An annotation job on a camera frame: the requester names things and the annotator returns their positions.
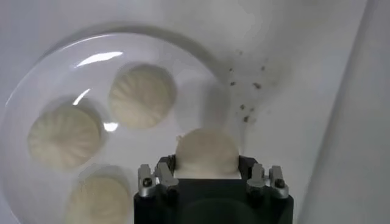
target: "screw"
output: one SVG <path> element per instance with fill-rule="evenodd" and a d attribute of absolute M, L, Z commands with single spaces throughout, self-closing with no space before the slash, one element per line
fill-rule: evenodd
<path fill-rule="evenodd" d="M 174 187 L 169 187 L 167 189 L 166 195 L 168 197 L 168 200 L 171 202 L 176 201 L 177 197 L 179 196 L 179 192 Z"/>
<path fill-rule="evenodd" d="M 286 186 L 286 183 L 283 179 L 276 179 L 275 180 L 275 187 L 284 188 L 285 186 Z"/>
<path fill-rule="evenodd" d="M 153 181 L 151 178 L 147 177 L 142 181 L 142 185 L 144 187 L 150 187 L 153 184 Z"/>

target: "crumb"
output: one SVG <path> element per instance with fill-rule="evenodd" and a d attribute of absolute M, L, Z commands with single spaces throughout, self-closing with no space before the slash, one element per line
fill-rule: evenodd
<path fill-rule="evenodd" d="M 253 82 L 253 85 L 256 87 L 256 89 L 261 89 L 261 85 L 257 82 Z"/>

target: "dumpling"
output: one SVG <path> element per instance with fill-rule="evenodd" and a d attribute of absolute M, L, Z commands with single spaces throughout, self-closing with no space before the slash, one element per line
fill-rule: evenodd
<path fill-rule="evenodd" d="M 124 224 L 130 212 L 126 188 L 107 177 L 89 177 L 74 189 L 65 224 Z"/>
<path fill-rule="evenodd" d="M 175 176 L 179 178 L 234 178 L 238 149 L 222 131 L 200 128 L 180 138 Z"/>
<path fill-rule="evenodd" d="M 129 128 L 149 128 L 168 114 L 174 103 L 170 75 L 155 66 L 138 66 L 118 77 L 108 97 L 115 118 Z"/>
<path fill-rule="evenodd" d="M 60 107 L 39 117 L 27 137 L 31 157 L 56 169 L 88 161 L 101 144 L 96 121 L 76 107 Z"/>

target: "steamed bun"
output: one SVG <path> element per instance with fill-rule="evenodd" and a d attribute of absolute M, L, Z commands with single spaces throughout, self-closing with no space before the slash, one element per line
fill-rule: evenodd
<path fill-rule="evenodd" d="M 98 150 L 99 126 L 76 107 L 60 107 L 39 117 L 27 138 L 31 157 L 56 169 L 71 169 Z"/>
<path fill-rule="evenodd" d="M 234 178 L 238 173 L 238 149 L 222 131 L 200 128 L 180 138 L 176 148 L 179 178 Z"/>
<path fill-rule="evenodd" d="M 107 177 L 89 177 L 75 188 L 65 212 L 65 224 L 124 224 L 130 212 L 126 188 Z"/>
<path fill-rule="evenodd" d="M 129 128 L 149 128 L 162 121 L 174 103 L 170 76 L 162 68 L 139 66 L 118 77 L 108 97 L 115 118 Z"/>

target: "white table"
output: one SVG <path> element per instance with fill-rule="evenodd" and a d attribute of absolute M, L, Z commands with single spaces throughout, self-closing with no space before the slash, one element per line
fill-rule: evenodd
<path fill-rule="evenodd" d="M 282 165 L 297 217 L 365 5 L 366 0 L 5 0 L 0 104 L 43 55 L 102 32 L 171 41 L 226 82 L 251 82 L 261 74 L 267 91 L 243 93 L 256 107 L 243 136 L 244 154 L 265 166 Z M 9 214 L 0 207 L 3 220 Z"/>

